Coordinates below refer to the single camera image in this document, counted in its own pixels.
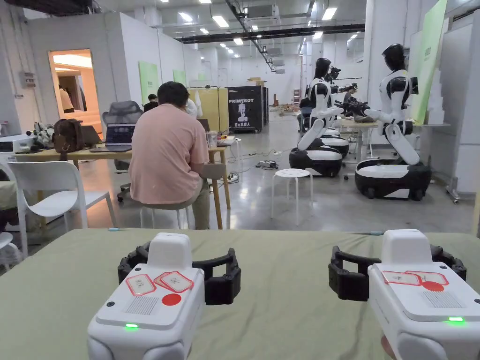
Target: concrete floor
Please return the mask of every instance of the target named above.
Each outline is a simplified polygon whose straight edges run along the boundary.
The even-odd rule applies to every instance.
[[[313,216],[309,207],[309,179],[300,179],[300,225],[295,225],[294,185],[291,185],[290,200],[286,199],[285,180],[277,181],[276,215],[270,218],[271,184],[274,171],[254,167],[261,160],[279,159],[280,169],[289,168],[288,154],[295,147],[299,135],[298,123],[293,116],[280,117],[271,113],[269,126],[260,134],[239,133],[242,139],[244,155],[243,168],[253,168],[242,174],[240,183],[230,185],[231,212],[227,213],[225,194],[220,189],[224,228],[258,230],[341,230],[341,231],[383,231],[393,228],[416,228],[424,232],[470,232],[473,203],[461,201],[455,205],[446,195],[443,186],[432,184],[422,202],[399,200],[370,200],[361,195],[355,187],[353,178],[345,181],[343,173],[351,172],[352,167],[342,169],[340,177],[335,179],[314,179]],[[271,150],[282,151],[278,157]],[[238,170],[238,163],[228,165],[230,171]],[[117,175],[113,161],[99,160],[80,164],[80,173],[85,189],[110,190],[112,201],[120,227],[139,228],[139,207],[127,197],[122,204],[116,201],[116,193],[121,184],[129,182],[128,174]],[[215,206],[211,195],[210,224],[216,229]],[[99,203],[88,210],[91,228],[111,227],[106,204]],[[174,211],[157,211],[156,221],[159,228],[176,228]],[[184,226],[186,219],[183,213]],[[36,252],[46,243],[56,239],[65,231],[63,221],[49,224],[47,231],[29,235],[29,243],[37,244],[31,251]]]

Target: doorway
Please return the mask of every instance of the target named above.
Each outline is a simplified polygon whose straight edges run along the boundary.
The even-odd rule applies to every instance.
[[[90,50],[50,51],[48,57],[60,118],[81,120],[102,136]]]

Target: mesh office chair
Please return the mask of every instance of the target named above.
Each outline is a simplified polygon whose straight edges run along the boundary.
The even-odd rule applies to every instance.
[[[110,110],[102,114],[105,126],[108,124],[136,124],[140,116],[144,112],[140,109],[135,101],[121,101],[112,103]],[[122,174],[128,171],[130,161],[128,160],[114,160],[115,168]],[[130,183],[120,186],[120,192],[117,194],[119,203],[123,202],[123,197],[130,192]]]

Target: black robot head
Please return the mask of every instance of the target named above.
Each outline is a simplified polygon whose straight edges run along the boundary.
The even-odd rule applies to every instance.
[[[319,58],[315,63],[315,79],[324,78],[328,73],[331,63],[329,59]]]
[[[391,71],[405,70],[405,56],[403,55],[403,46],[400,44],[390,45],[382,55]]]

